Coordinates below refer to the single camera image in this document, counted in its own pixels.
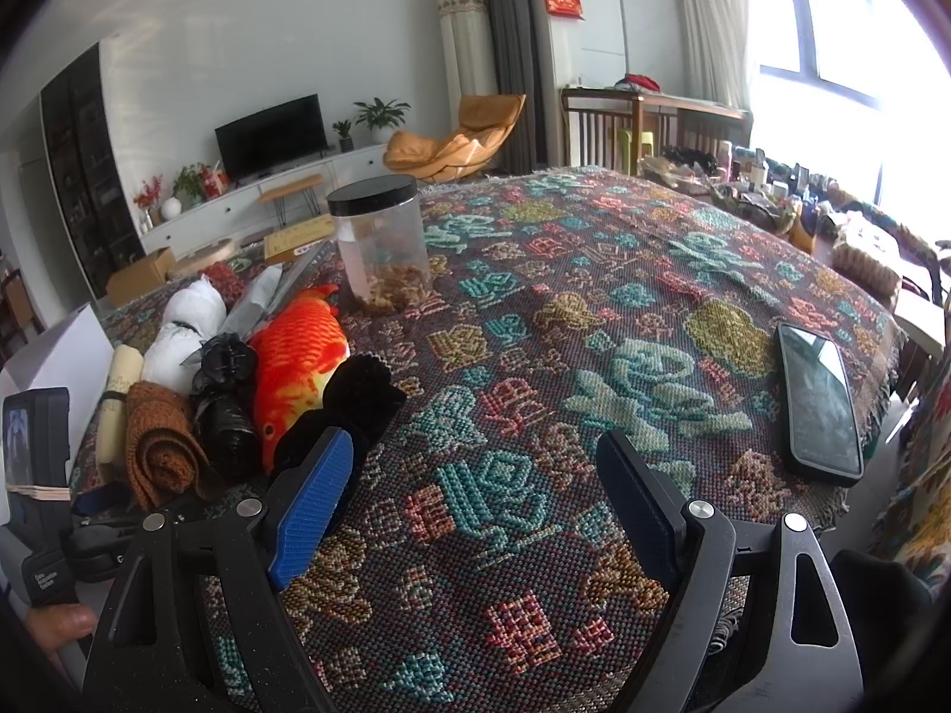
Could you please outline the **person's left hand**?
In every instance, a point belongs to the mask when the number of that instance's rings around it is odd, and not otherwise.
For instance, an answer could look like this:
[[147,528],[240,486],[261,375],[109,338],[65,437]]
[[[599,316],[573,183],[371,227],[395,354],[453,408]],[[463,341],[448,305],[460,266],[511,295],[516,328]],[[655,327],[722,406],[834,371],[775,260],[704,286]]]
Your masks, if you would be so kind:
[[82,604],[49,605],[31,608],[24,626],[37,647],[51,657],[64,645],[88,638],[97,627],[97,615]]

